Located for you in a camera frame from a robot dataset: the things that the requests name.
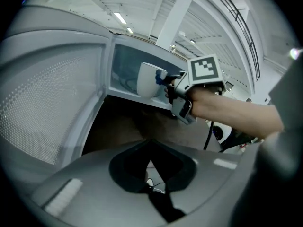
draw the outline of person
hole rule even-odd
[[[260,139],[284,128],[274,105],[258,105],[227,98],[205,87],[193,87],[188,95],[193,102],[191,114],[195,117],[229,125]]]

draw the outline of ceiling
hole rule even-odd
[[[116,32],[128,33],[114,15],[119,12],[135,36],[155,42],[176,0],[28,0],[27,4],[63,9],[93,20]],[[186,58],[215,53],[224,75],[233,85],[250,92],[248,77],[232,41],[201,6],[192,2],[180,25],[174,52]]]

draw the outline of brown floor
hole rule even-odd
[[[198,119],[187,126],[170,115],[168,110],[107,96],[91,127],[83,154],[152,138],[203,149],[209,131],[204,120]],[[208,150],[220,149],[212,136]]]

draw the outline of perforated metal panel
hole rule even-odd
[[[97,90],[101,51],[61,49],[10,79],[1,88],[0,135],[54,165],[74,119]]]

